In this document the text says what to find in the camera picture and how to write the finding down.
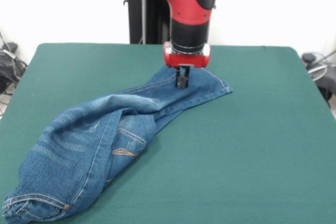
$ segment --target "jeans pocket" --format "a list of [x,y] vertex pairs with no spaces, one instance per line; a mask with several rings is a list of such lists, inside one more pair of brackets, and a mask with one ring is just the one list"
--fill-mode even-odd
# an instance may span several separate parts
[[39,200],[28,200],[17,211],[18,218],[24,221],[52,221],[61,218],[64,214],[64,209]]
[[120,127],[111,148],[112,163],[106,185],[129,165],[145,146],[144,139]]

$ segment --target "white wall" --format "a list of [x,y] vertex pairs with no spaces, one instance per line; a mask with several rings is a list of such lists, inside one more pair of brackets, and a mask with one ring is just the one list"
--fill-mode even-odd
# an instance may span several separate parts
[[[43,42],[128,43],[123,0],[1,0],[0,29],[30,61]],[[335,0],[217,0],[209,41],[218,45],[336,47]]]

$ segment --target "green tablecloth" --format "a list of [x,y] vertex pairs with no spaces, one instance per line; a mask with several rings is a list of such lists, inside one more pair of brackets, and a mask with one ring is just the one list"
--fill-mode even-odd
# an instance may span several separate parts
[[[295,51],[212,50],[209,71],[234,93],[185,111],[89,210],[60,222],[336,223],[336,122]],[[162,46],[39,46],[0,123],[0,198],[56,114],[162,65]]]

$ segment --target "jeans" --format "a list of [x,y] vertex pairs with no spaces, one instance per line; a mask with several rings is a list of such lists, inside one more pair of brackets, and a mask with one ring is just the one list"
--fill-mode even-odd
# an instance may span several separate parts
[[187,89],[163,67],[144,86],[63,111],[45,128],[7,195],[7,223],[58,220],[86,210],[156,133],[184,110],[232,89],[204,69],[191,69]]

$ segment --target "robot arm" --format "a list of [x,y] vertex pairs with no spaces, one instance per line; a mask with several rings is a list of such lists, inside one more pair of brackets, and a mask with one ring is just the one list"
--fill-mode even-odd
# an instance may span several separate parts
[[[211,52],[206,42],[215,0],[167,1],[171,10],[171,41],[164,45],[166,65],[178,68],[177,75],[180,67],[206,67]],[[185,88],[188,76],[181,80],[182,83],[177,80],[176,85]]]

